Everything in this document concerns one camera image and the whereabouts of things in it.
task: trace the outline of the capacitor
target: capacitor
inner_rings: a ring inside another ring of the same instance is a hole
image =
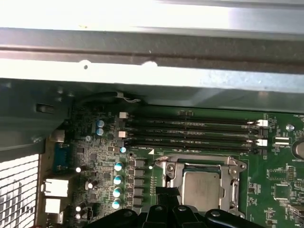
[[[99,120],[97,121],[97,127],[103,127],[104,126],[104,121],[103,120]]]
[[[117,187],[113,191],[113,196],[115,198],[118,198],[118,197],[120,197],[120,195],[122,194],[122,192],[123,192],[122,188],[121,187]]]
[[[127,149],[125,147],[120,148],[120,153],[126,153]]]
[[[85,165],[82,165],[82,166],[80,166],[80,167],[77,167],[75,170],[76,170],[76,172],[86,171],[86,166],[85,166]]]
[[[97,184],[98,184],[98,181],[94,180],[94,181],[92,181],[91,183],[89,183],[89,184],[87,185],[87,187],[88,187],[89,189],[92,189],[92,188],[95,187]]]
[[[119,161],[118,163],[115,164],[114,170],[115,171],[120,171],[120,170],[123,169],[123,167],[124,167],[124,164],[121,161]]]
[[[292,153],[296,158],[304,160],[304,141],[295,142],[292,146]]]
[[[99,136],[102,136],[104,134],[104,130],[102,128],[98,128],[96,130],[96,134],[99,135]]]
[[[80,210],[80,212],[78,212],[76,215],[75,215],[75,218],[76,219],[81,219],[81,217],[83,217],[83,215],[85,214],[86,210],[82,209]]]
[[[77,211],[77,212],[80,212],[83,208],[85,208],[86,207],[86,203],[85,202],[81,202],[76,208],[75,208],[75,210]]]
[[[121,203],[122,203],[122,201],[120,199],[115,199],[114,202],[112,203],[112,208],[115,210],[119,209]]]
[[[121,176],[121,175],[117,175],[115,178],[114,178],[114,180],[113,180],[113,183],[115,184],[115,185],[119,185],[119,184],[121,184],[123,182],[123,177]]]
[[[89,190],[89,181],[87,180],[86,182],[85,182],[85,190]]]

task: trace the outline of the blue-topped capacitor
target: blue-topped capacitor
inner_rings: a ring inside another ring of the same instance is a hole
[[[123,167],[124,167],[124,164],[121,161],[119,161],[118,163],[115,164],[114,170],[115,171],[120,171],[120,170],[123,169]]]
[[[96,130],[96,134],[99,135],[99,136],[102,136],[104,134],[104,130],[102,128],[98,128]]]
[[[103,127],[104,126],[104,121],[103,120],[99,120],[97,121],[97,127]]]
[[[125,147],[120,148],[120,153],[126,153],[126,152],[127,152],[127,149]]]
[[[115,198],[118,198],[118,197],[120,197],[120,195],[122,194],[122,192],[123,192],[122,188],[117,187],[117,188],[115,188],[114,191],[113,191],[113,196],[114,196]]]
[[[119,209],[122,201],[120,199],[115,199],[114,202],[112,203],[112,208],[113,209]]]
[[[115,185],[119,185],[119,184],[121,184],[123,182],[123,177],[121,176],[121,175],[117,175],[115,178],[114,178],[114,180],[113,180],[113,183],[115,184]]]

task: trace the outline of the screw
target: screw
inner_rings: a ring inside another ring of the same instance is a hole
[[[161,207],[161,206],[157,206],[157,207],[155,208],[155,210],[156,210],[156,211],[161,211],[161,210],[162,210],[162,207]]]
[[[126,211],[123,215],[124,215],[125,217],[130,217],[130,216],[132,215],[132,212]]]
[[[87,142],[91,141],[91,139],[92,139],[92,137],[91,137],[90,135],[87,135],[87,136],[85,137],[85,140],[86,140]]]
[[[173,170],[174,170],[174,166],[173,166],[172,164],[168,165],[168,166],[167,166],[167,170],[168,170],[169,172],[173,171]]]
[[[72,92],[70,92],[70,93],[68,93],[67,96],[69,96],[69,97],[74,97],[74,94],[73,94]]]
[[[42,137],[37,137],[33,139],[33,143],[39,143],[42,141]]]
[[[220,213],[218,211],[213,211],[213,212],[211,212],[211,215],[214,217],[218,217],[218,216],[220,216]]]
[[[57,90],[57,93],[59,93],[59,94],[63,94],[63,88],[58,88],[58,90]]]
[[[295,129],[295,126],[291,125],[291,124],[287,124],[286,125],[286,130],[289,132],[292,132]]]
[[[179,206],[179,207],[178,207],[178,210],[180,210],[180,211],[185,211],[185,210],[187,210],[187,208],[184,207],[184,206]]]
[[[2,83],[1,87],[11,89],[11,82]]]
[[[62,97],[57,97],[55,100],[58,102],[62,102]]]

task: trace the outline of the ram slot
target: ram slot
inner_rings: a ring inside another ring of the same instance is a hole
[[[189,121],[193,123],[203,122],[205,124],[229,124],[229,125],[250,125],[255,126],[259,122],[249,119],[220,119],[220,118],[200,118],[193,116],[144,116],[132,115],[129,120],[133,121]]]
[[[212,136],[212,135],[194,135],[194,134],[178,134],[178,133],[128,133],[128,136],[133,137],[144,137],[144,138],[163,138],[163,139],[184,139],[190,141],[211,141],[211,142],[232,142],[232,143],[249,143],[255,144],[258,141],[254,139],[249,139],[246,137],[233,137],[233,136]]]
[[[143,128],[143,129],[136,129],[136,128],[130,128],[128,129],[128,136],[172,136],[177,138],[184,138],[184,137],[195,137],[195,138],[202,138],[202,137],[209,137],[209,138],[217,138],[222,140],[223,138],[226,138],[227,140],[236,140],[240,141],[243,140],[257,140],[260,139],[260,135],[253,135],[253,134],[234,134],[234,133],[223,133],[223,132],[206,132],[206,131],[181,131],[181,130],[167,130],[167,129],[151,129],[151,128]]]
[[[257,135],[258,129],[256,128],[242,128],[242,127],[227,127],[226,125],[217,126],[194,126],[194,125],[178,125],[178,124],[162,124],[162,123],[134,123],[127,122],[126,128],[130,129],[163,129],[172,131],[201,131],[205,133],[234,133],[234,134],[251,134]]]
[[[188,143],[188,144],[212,144],[212,145],[231,145],[231,146],[251,146],[255,145],[255,141],[245,141],[245,142],[233,142],[233,141],[225,141],[225,140],[210,140],[210,139],[177,139],[172,137],[129,137],[127,138],[129,141],[133,142],[160,142],[160,143]]]
[[[156,148],[170,148],[170,149],[182,149],[182,150],[208,150],[208,151],[227,151],[227,152],[236,152],[236,153],[258,153],[257,147],[234,147],[226,145],[208,145],[208,144],[188,144],[188,143],[162,143],[162,142],[133,142],[126,141],[126,147],[156,147]]]

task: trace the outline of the black memory slot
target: black memory slot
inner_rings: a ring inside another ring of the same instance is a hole
[[[163,139],[184,139],[190,141],[211,141],[211,142],[232,142],[232,143],[257,143],[254,139],[245,137],[233,137],[233,136],[211,136],[211,135],[193,135],[193,134],[178,134],[178,133],[128,133],[128,138],[163,138]]]
[[[193,125],[180,125],[180,124],[162,124],[162,123],[135,123],[135,122],[127,122],[127,128],[134,128],[137,130],[141,129],[155,129],[155,130],[172,130],[172,131],[200,131],[206,133],[223,133],[223,134],[251,134],[257,135],[258,129],[254,128],[231,128],[227,126],[193,126]]]
[[[225,145],[207,145],[207,144],[187,144],[187,143],[161,143],[161,142],[126,142],[126,147],[158,147],[170,149],[183,149],[183,150],[209,150],[209,151],[230,151],[237,153],[257,153],[258,148],[255,147],[237,147]]]
[[[251,146],[255,145],[255,142],[229,142],[229,141],[210,141],[210,140],[189,140],[189,139],[173,139],[164,137],[132,137],[128,138],[127,141],[132,142],[157,142],[157,143],[185,143],[185,144],[209,144],[209,145],[230,145],[230,146]]]
[[[188,121],[193,123],[203,122],[204,124],[228,124],[228,125],[247,125],[255,126],[258,124],[257,120],[249,119],[221,119],[221,118],[201,118],[194,116],[140,116],[133,115],[130,121]]]

